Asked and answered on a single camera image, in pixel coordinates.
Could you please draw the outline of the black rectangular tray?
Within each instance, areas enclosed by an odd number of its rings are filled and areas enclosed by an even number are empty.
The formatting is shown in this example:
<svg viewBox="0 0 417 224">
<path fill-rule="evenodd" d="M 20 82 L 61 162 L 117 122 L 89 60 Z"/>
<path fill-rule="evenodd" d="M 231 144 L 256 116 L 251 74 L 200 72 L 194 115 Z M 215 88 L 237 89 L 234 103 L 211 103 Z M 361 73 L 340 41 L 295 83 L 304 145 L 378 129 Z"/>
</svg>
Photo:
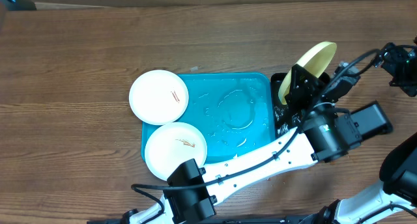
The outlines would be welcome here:
<svg viewBox="0 0 417 224">
<path fill-rule="evenodd" d="M 291 128 L 298 126 L 306 113 L 306 111 L 302 111 L 301 113 L 296 113 L 295 115 L 288 115 L 285 112 L 287 105 L 283 105 L 278 98 L 278 91 L 285 76 L 286 74 L 284 73 L 275 73 L 270 78 L 276 138 L 286 134 Z"/>
</svg>

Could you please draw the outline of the dark object top left corner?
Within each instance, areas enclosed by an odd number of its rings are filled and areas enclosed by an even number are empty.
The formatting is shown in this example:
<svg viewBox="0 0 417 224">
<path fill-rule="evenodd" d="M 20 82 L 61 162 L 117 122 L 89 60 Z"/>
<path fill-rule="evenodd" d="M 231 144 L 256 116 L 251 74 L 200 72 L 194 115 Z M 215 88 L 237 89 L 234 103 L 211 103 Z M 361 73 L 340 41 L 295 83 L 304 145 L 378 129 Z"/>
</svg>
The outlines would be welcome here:
<svg viewBox="0 0 417 224">
<path fill-rule="evenodd" d="M 1 4 L 7 10 L 36 10 L 36 5 L 32 0 L 1 0 Z"/>
</svg>

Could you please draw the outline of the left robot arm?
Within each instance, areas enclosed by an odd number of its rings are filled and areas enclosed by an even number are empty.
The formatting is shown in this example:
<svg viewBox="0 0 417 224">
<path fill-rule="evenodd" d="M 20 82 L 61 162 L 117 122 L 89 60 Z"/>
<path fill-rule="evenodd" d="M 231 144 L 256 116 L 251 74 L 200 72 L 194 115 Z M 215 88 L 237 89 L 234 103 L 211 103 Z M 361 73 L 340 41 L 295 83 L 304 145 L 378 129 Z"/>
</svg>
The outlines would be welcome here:
<svg viewBox="0 0 417 224">
<path fill-rule="evenodd" d="M 360 77 L 350 66 L 338 67 L 327 82 L 299 65 L 291 69 L 289 109 L 298 99 L 307 103 L 297 127 L 275 141 L 241 157 L 198 166 L 190 159 L 168 177 L 156 204 L 147 210 L 131 210 L 122 223 L 198 223 L 215 214 L 214 207 L 238 190 L 268 177 L 330 162 L 360 146 L 362 141 L 392 131 L 392 125 L 378 102 L 356 111 L 327 107 L 350 91 Z"/>
</svg>

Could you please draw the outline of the white plate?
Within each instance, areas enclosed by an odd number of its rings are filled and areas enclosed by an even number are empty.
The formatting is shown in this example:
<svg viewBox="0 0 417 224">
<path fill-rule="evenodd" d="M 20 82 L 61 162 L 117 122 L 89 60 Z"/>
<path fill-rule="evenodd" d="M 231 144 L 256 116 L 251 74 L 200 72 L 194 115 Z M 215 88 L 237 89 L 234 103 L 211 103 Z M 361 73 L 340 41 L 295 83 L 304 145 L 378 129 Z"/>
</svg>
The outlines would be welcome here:
<svg viewBox="0 0 417 224">
<path fill-rule="evenodd" d="M 134 115 L 152 125 L 164 125 L 179 119 L 189 102 L 185 82 L 173 72 L 151 70 L 132 84 L 128 96 Z"/>
<path fill-rule="evenodd" d="M 205 164 L 207 142 L 194 126 L 172 122 L 155 130 L 145 145 L 145 163 L 151 173 L 166 181 L 183 162 L 194 159 L 197 166 Z"/>
</svg>

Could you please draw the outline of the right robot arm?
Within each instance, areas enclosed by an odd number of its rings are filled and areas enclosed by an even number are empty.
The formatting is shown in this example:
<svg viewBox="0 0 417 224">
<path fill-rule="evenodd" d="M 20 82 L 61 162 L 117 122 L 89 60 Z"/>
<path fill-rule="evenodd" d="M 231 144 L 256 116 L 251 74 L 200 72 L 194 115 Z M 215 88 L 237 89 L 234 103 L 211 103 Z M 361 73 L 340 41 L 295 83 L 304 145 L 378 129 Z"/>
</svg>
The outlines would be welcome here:
<svg viewBox="0 0 417 224">
<path fill-rule="evenodd" d="M 371 66 L 380 65 L 391 76 L 391 87 L 416 96 L 416 44 L 387 43 L 359 76 Z M 381 165 L 379 181 L 354 197 L 336 200 L 301 223 L 376 223 L 392 214 L 416 213 L 416 135 L 412 135 L 387 155 Z"/>
</svg>

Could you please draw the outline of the teal plastic tray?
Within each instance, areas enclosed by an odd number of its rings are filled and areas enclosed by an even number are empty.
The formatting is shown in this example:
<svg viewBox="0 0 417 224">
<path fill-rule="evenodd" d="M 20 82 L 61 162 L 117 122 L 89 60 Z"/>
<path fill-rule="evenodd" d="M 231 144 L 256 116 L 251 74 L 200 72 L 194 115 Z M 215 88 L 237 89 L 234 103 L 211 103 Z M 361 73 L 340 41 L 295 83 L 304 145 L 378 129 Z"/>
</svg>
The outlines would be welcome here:
<svg viewBox="0 0 417 224">
<path fill-rule="evenodd" d="M 188 106 L 174 122 L 196 127 L 207 142 L 205 164 L 231 160 L 275 140 L 270 82 L 260 73 L 181 74 Z M 143 122 L 141 154 L 163 125 Z"/>
</svg>

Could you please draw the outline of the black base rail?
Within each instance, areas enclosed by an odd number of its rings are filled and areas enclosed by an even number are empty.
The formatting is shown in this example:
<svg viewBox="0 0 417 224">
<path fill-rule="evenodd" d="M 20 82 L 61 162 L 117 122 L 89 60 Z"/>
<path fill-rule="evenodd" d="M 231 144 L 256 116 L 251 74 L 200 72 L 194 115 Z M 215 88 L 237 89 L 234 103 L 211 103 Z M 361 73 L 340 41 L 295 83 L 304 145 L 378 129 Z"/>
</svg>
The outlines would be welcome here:
<svg viewBox="0 0 417 224">
<path fill-rule="evenodd" d="M 286 216 L 277 218 L 228 218 L 228 219 L 206 219 L 199 224 L 298 224 L 307 215 Z M 122 224 L 124 219 L 106 219 L 102 221 L 87 221 L 87 224 Z"/>
</svg>

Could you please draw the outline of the yellow green plate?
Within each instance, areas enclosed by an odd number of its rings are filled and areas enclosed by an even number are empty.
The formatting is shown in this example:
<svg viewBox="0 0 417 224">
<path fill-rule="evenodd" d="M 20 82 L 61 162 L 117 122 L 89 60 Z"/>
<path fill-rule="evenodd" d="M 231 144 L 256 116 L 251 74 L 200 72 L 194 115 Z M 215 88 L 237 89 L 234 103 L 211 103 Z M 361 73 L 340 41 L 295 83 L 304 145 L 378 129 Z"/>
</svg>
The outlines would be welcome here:
<svg viewBox="0 0 417 224">
<path fill-rule="evenodd" d="M 334 42 L 320 42 L 308 50 L 296 64 L 304 68 L 310 74 L 315 77 L 320 75 L 326 70 L 327 66 L 332 61 L 337 50 L 337 44 Z M 291 83 L 291 69 L 286 74 L 281 83 L 278 91 L 278 98 L 283 105 L 286 105 L 285 96 L 289 94 Z"/>
</svg>

